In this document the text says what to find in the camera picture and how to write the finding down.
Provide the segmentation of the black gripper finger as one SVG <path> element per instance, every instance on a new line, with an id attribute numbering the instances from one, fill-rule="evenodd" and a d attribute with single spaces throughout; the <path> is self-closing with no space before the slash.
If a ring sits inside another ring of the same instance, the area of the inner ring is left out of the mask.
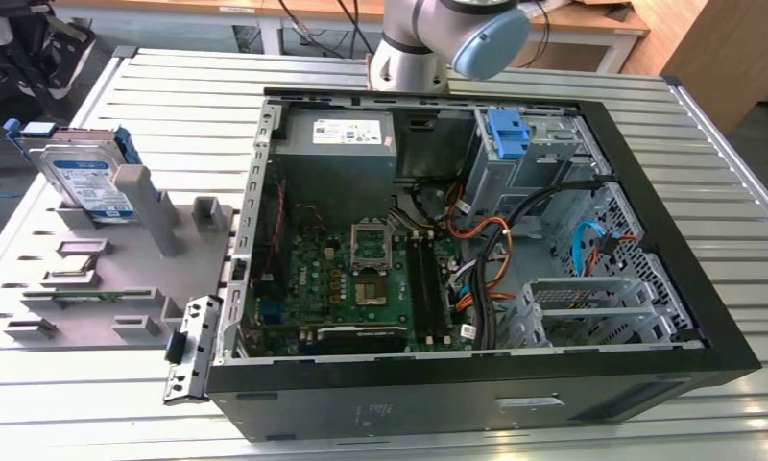
<path id="1" fill-rule="evenodd" d="M 80 24 L 51 21 L 41 48 L 41 68 L 53 99 L 63 99 L 80 75 L 96 42 L 93 31 Z"/>

